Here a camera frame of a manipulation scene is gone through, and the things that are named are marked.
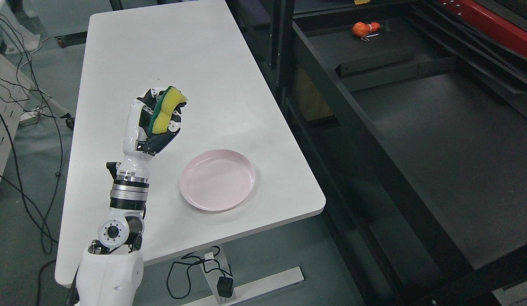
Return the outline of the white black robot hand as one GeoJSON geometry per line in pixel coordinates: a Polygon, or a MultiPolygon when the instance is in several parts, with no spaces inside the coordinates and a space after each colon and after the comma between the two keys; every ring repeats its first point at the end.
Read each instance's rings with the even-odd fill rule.
{"type": "Polygon", "coordinates": [[[153,109],[166,89],[151,88],[131,103],[122,148],[124,159],[111,171],[115,179],[146,182],[150,176],[148,164],[151,159],[180,132],[150,133],[149,124],[153,109]]]}

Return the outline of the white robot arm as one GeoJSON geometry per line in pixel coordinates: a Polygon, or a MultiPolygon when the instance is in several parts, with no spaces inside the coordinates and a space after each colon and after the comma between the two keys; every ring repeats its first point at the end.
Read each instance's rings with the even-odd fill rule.
{"type": "Polygon", "coordinates": [[[145,229],[147,178],[116,176],[110,191],[110,213],[98,238],[83,252],[68,294],[68,306],[131,306],[142,281],[140,248],[145,229]]]}

